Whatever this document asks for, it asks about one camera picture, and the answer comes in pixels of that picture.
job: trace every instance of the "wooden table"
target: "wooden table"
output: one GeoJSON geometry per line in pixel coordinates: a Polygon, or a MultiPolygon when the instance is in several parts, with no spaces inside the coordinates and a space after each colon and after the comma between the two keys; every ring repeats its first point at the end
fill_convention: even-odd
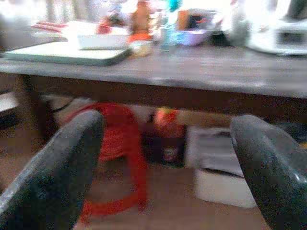
{"type": "Polygon", "coordinates": [[[39,93],[103,102],[169,106],[269,120],[304,120],[307,59],[277,57],[238,47],[157,49],[111,67],[0,59],[1,76],[16,78],[20,107],[43,142],[57,129],[39,93]]]}

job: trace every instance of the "cutting board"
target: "cutting board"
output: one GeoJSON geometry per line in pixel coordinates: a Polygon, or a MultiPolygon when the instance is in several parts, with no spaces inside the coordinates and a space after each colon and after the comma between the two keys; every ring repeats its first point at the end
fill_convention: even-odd
{"type": "Polygon", "coordinates": [[[110,66],[130,54],[130,49],[76,50],[68,42],[51,42],[6,52],[8,59],[61,64],[110,66]]]}

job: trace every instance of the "tiled floor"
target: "tiled floor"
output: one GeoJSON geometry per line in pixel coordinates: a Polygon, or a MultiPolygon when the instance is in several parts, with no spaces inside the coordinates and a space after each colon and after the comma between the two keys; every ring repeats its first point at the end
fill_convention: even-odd
{"type": "MultiPolygon", "coordinates": [[[[104,200],[120,198],[130,191],[129,173],[124,164],[108,165],[105,178],[94,181],[91,196],[104,200]]],[[[92,230],[269,230],[257,208],[245,209],[199,200],[193,193],[192,169],[169,169],[151,165],[148,170],[149,205],[144,213],[137,208],[93,218],[92,230]]],[[[75,230],[84,229],[77,224],[75,230]]]]}

